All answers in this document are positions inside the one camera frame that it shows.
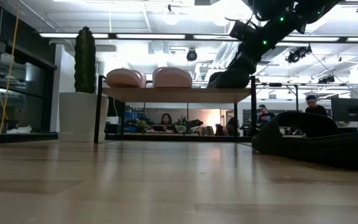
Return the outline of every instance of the woman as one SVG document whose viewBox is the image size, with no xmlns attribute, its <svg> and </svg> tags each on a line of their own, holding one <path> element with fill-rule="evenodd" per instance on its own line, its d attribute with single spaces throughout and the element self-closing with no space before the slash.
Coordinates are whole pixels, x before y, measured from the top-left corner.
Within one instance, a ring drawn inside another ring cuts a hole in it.
<svg viewBox="0 0 358 224">
<path fill-rule="evenodd" d="M 165 132 L 169 132 L 169 133 L 173 132 L 171 115 L 169 115 L 168 113 L 163 114 L 161 117 L 161 123 L 158 126 L 162 127 L 163 131 L 165 131 Z M 154 129 L 154 128 L 155 128 L 155 126 L 153 127 L 153 130 L 152 130 L 153 132 L 160 131 L 160 130 Z"/>
<path fill-rule="evenodd" d="M 223 134 L 225 136 L 235 136 L 236 134 L 237 136 L 239 136 L 240 133 L 234 128 L 236 126 L 236 123 L 237 123 L 237 127 L 239 127 L 238 121 L 236 121 L 236 119 L 234 118 L 230 118 L 229 122 L 227 122 L 226 127 L 222 129 Z"/>
</svg>

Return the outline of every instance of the black cable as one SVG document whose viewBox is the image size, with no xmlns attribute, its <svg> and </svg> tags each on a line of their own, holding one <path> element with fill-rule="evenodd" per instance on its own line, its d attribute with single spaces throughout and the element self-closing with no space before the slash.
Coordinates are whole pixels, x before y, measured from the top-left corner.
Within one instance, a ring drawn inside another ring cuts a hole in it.
<svg viewBox="0 0 358 224">
<path fill-rule="evenodd" d="M 251 14 L 251 17 L 249 18 L 249 20 L 246 22 L 246 25 L 248 25 L 249 24 L 249 22 L 251 21 L 251 19 L 253 18 L 253 16 L 254 16 L 254 10 L 255 10 L 255 0 L 252 0 L 252 14 Z"/>
<path fill-rule="evenodd" d="M 331 74 L 333 77 L 335 77 L 336 79 L 338 79 L 343 85 L 345 85 L 348 89 L 350 89 L 350 91 L 352 91 L 353 93 L 355 93 L 355 94 L 358 96 L 358 93 L 357 93 L 356 91 L 354 91 L 352 88 L 350 88 L 348 85 L 346 85 L 346 83 L 342 82 L 342 80 L 339 79 L 332 71 L 330 71 L 330 69 L 328 69 L 327 66 L 325 66 L 325 64 L 324 64 L 323 62 L 321 62 L 320 59 L 318 59 L 318 58 L 314 55 L 313 52 L 312 52 L 311 54 L 317 59 L 317 61 L 318 61 L 322 66 L 324 66 L 324 68 L 325 68 L 327 71 L 330 72 L 330 74 Z"/>
</svg>

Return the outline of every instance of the ceiling duct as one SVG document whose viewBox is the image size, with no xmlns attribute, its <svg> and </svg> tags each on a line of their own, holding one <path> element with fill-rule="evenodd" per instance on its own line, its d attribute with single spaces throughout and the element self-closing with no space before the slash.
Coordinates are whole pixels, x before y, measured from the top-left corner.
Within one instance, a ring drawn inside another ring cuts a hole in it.
<svg viewBox="0 0 358 224">
<path fill-rule="evenodd" d="M 288 47 L 276 47 L 272 50 L 269 50 L 262 56 L 262 59 L 259 62 L 259 64 L 266 65 L 266 64 L 271 63 L 275 57 L 281 55 L 287 49 L 288 49 Z"/>
<path fill-rule="evenodd" d="M 219 0 L 195 0 L 194 5 L 195 6 L 210 6 Z"/>
</svg>

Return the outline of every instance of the computer monitor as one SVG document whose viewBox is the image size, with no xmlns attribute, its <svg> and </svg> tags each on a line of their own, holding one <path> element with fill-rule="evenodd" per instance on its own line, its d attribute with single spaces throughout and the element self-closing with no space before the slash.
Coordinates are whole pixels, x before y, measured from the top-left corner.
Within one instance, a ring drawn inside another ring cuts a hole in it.
<svg viewBox="0 0 358 224">
<path fill-rule="evenodd" d="M 358 121 L 358 99 L 331 98 L 334 121 Z"/>
</svg>

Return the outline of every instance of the person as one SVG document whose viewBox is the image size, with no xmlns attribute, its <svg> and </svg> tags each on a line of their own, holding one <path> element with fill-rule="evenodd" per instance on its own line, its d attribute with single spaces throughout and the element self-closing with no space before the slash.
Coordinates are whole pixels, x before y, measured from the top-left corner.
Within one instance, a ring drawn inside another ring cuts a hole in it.
<svg viewBox="0 0 358 224">
<path fill-rule="evenodd" d="M 238 128 L 239 127 L 238 120 L 236 121 L 236 119 L 230 118 L 229 121 L 227 122 L 226 127 L 224 127 L 222 129 L 223 135 L 225 135 L 225 136 L 235 136 L 236 133 L 237 133 L 237 136 L 239 136 L 240 133 L 234 128 L 236 123 L 237 123 L 237 128 Z"/>
<path fill-rule="evenodd" d="M 316 96 L 309 95 L 308 97 L 306 97 L 306 102 L 308 103 L 309 106 L 305 111 L 306 113 L 314 113 L 314 114 L 327 116 L 326 109 L 323 106 L 317 104 Z"/>
<path fill-rule="evenodd" d="M 169 133 L 172 133 L 173 130 L 172 130 L 172 117 L 170 114 L 168 113 L 165 113 L 162 115 L 161 117 L 161 123 L 159 126 L 162 126 L 163 130 L 165 132 L 169 132 Z"/>
<path fill-rule="evenodd" d="M 275 115 L 267 110 L 267 107 L 265 105 L 259 105 L 260 113 L 262 113 L 261 116 L 259 116 L 258 124 L 261 126 L 268 123 L 270 120 L 272 120 Z"/>
</svg>

